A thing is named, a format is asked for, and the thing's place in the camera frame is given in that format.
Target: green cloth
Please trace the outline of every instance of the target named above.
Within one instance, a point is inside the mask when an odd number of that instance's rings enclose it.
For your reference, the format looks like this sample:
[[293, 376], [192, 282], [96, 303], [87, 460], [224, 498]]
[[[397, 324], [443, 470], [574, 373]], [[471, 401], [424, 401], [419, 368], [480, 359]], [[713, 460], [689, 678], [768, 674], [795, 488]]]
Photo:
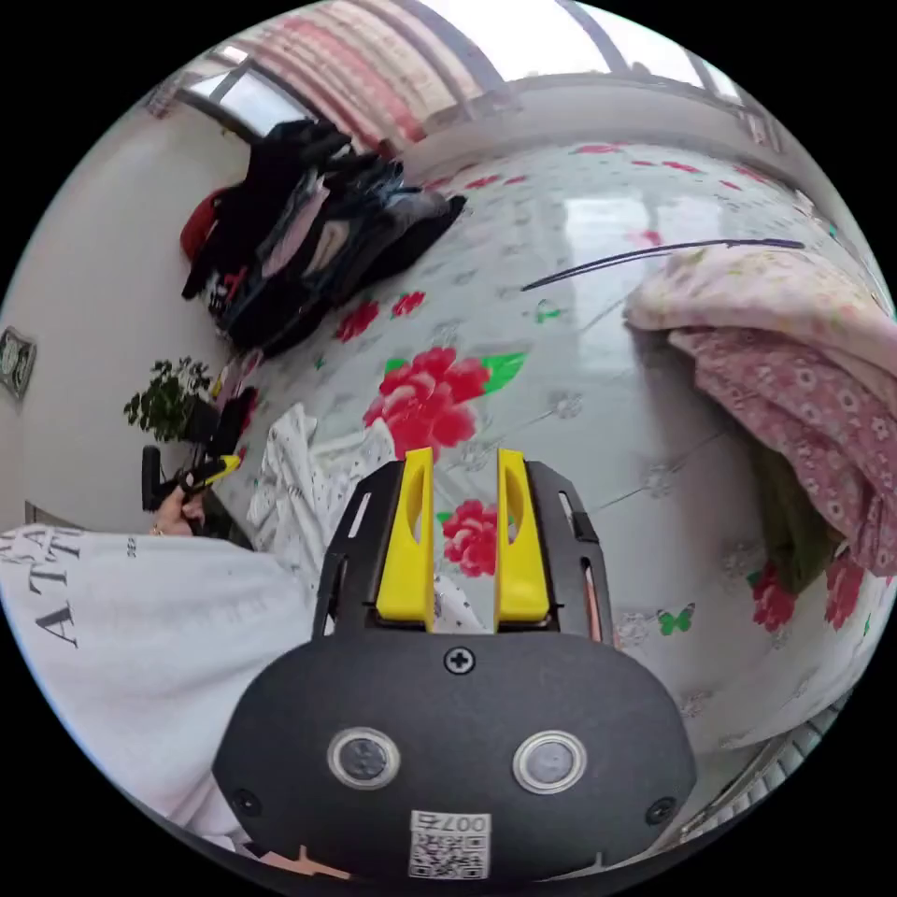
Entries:
[[788, 459], [749, 436], [760, 489], [763, 540], [779, 585], [799, 595], [831, 563], [841, 537], [813, 507]]

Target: white wall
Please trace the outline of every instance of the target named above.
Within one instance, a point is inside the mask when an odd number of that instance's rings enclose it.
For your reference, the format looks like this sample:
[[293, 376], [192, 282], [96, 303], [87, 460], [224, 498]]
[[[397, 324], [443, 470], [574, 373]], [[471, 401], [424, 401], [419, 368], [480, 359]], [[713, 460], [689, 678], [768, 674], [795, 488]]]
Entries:
[[[781, 129], [782, 152], [759, 147], [731, 113], [655, 87], [608, 84], [583, 75], [576, 84], [540, 89], [508, 85], [517, 109], [452, 124], [403, 154], [412, 183], [452, 170], [459, 162], [545, 142], [585, 139], [640, 140], [682, 146], [721, 159], [757, 165], [800, 187], [857, 248], [879, 282], [884, 277], [860, 226], [832, 182], [792, 134]], [[435, 119], [445, 120], [451, 110]]]
[[[215, 373], [226, 360], [206, 311], [180, 298], [189, 266], [178, 237], [248, 160], [200, 112], [157, 121], [138, 108], [57, 194], [0, 307], [0, 327], [38, 344], [21, 408], [0, 396], [0, 525], [20, 523], [27, 500], [90, 529], [148, 527], [140, 450], [152, 440], [121, 409], [158, 358], [190, 354]], [[184, 454], [169, 452], [169, 464]]]

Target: pink blanket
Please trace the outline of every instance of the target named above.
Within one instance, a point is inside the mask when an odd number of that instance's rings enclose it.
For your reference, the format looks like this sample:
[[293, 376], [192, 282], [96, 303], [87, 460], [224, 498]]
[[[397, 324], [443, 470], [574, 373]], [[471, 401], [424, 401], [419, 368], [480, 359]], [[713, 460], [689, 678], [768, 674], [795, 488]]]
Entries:
[[697, 386], [788, 458], [877, 576], [897, 573], [897, 323], [863, 285], [792, 249], [680, 253], [628, 299], [672, 330]]

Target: qr code label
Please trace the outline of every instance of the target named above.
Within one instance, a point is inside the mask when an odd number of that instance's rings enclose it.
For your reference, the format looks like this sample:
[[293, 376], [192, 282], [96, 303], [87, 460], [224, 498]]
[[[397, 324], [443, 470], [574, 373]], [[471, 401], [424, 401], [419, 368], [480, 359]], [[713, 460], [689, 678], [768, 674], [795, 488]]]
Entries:
[[472, 880], [489, 877], [488, 813], [411, 813], [411, 878]]

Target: black cable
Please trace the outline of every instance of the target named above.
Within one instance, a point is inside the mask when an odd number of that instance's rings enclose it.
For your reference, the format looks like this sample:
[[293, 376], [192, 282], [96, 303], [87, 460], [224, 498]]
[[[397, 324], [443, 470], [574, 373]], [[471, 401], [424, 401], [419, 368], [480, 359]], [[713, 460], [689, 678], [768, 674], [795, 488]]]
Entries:
[[698, 240], [694, 243], [670, 243], [666, 246], [652, 246], [647, 249], [633, 249], [630, 252], [621, 252], [618, 255], [609, 255], [604, 259], [598, 259], [595, 262], [585, 262], [578, 264], [573, 268], [566, 268], [557, 274], [550, 274], [546, 278], [534, 280], [525, 287], [520, 287], [520, 292], [534, 290], [536, 287], [544, 287], [549, 283], [557, 280], [566, 280], [573, 278], [577, 274], [588, 274], [590, 271], [597, 271], [600, 268], [611, 267], [614, 264], [630, 262], [634, 259], [644, 258], [652, 255], [665, 255], [672, 249], [697, 249], [701, 246], [772, 246], [778, 249], [806, 249], [803, 243], [797, 240], [780, 240], [776, 237], [766, 237], [760, 240], [738, 240], [738, 239], [717, 239], [717, 240]]

